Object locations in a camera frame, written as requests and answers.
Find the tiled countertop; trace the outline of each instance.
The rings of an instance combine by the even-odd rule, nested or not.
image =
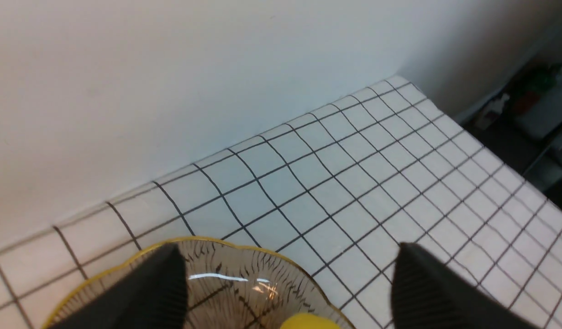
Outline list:
[[[192,234],[295,260],[358,329],[392,327],[404,241],[562,328],[562,212],[400,77],[0,250],[0,328],[39,328],[84,279]]]

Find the black grout line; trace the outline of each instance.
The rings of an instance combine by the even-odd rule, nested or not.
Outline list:
[[[106,202],[106,203],[108,204],[108,206],[110,206],[112,208],[112,210],[114,210],[114,213],[116,213],[118,218],[121,220],[122,225],[125,226],[126,230],[128,231],[129,235],[131,236],[132,241],[135,242],[135,245],[137,246],[137,249],[141,250],[141,246],[139,245],[139,242],[137,242],[137,239],[135,238],[135,235],[133,234],[133,231],[131,231],[131,228],[129,227],[129,225],[126,224],[125,219],[122,218],[121,213],[118,212],[116,207],[114,207],[110,202]]]
[[[31,321],[29,320],[29,317],[27,316],[27,313],[24,310],[21,302],[19,301],[19,298],[17,298],[16,294],[13,292],[13,289],[11,287],[11,283],[9,283],[9,280],[5,276],[5,273],[3,272],[3,269],[1,269],[1,265],[0,265],[0,277],[3,280],[3,283],[5,284],[5,287],[7,288],[7,290],[9,291],[9,294],[11,295],[11,297],[13,299],[12,302],[17,306],[19,312],[21,313],[21,317],[25,321],[27,327],[29,327],[30,329],[33,329],[33,325],[31,324]]]
[[[88,275],[86,275],[86,272],[82,268],[82,265],[80,265],[80,262],[78,261],[78,258],[76,258],[76,254],[74,254],[74,250],[72,250],[72,247],[70,247],[70,244],[68,243],[68,240],[66,240],[66,237],[64,237],[62,231],[60,231],[60,229],[58,227],[56,227],[55,225],[53,226],[53,229],[55,229],[55,231],[58,233],[58,235],[62,239],[63,244],[66,246],[66,249],[70,253],[70,256],[72,257],[72,260],[74,260],[74,264],[76,264],[76,267],[78,267],[78,270],[80,271],[80,274],[82,274],[82,277],[85,280],[88,279]]]
[[[201,169],[197,164],[193,164],[193,166],[195,166],[199,171],[201,171],[201,173],[206,176],[206,178],[210,181],[210,183],[212,183],[212,185],[214,185],[214,187],[218,191],[218,194],[220,194],[220,197],[222,198],[222,200],[224,200],[224,203],[228,207],[228,210],[230,211],[232,216],[234,216],[234,219],[236,220],[236,222],[238,222],[238,224],[241,226],[241,229],[243,229],[245,231],[245,233],[248,234],[248,236],[256,244],[256,246],[260,247],[260,243],[258,243],[258,241],[256,241],[256,239],[252,236],[252,234],[246,229],[246,226],[238,219],[238,216],[236,216],[236,213],[234,213],[230,204],[228,204],[228,200],[226,200],[226,198],[224,197],[224,194],[222,194],[222,191],[220,191],[220,188],[216,185],[216,183],[214,183],[212,178],[210,178],[210,176],[204,171],[204,169]]]
[[[161,186],[161,184],[157,183],[156,181],[153,181],[153,183],[161,190],[161,192],[163,192],[165,194],[165,196],[173,204],[173,207],[175,207],[175,210],[179,214],[179,217],[183,220],[183,223],[185,223],[185,227],[187,227],[187,230],[189,231],[189,233],[191,235],[195,235],[194,230],[191,229],[191,226],[189,226],[189,223],[187,222],[187,220],[185,220],[185,216],[183,215],[183,213],[181,213],[181,210],[179,210],[179,207],[177,206],[177,203],[173,200],[173,198],[171,198],[169,193],[163,188],[163,186]]]

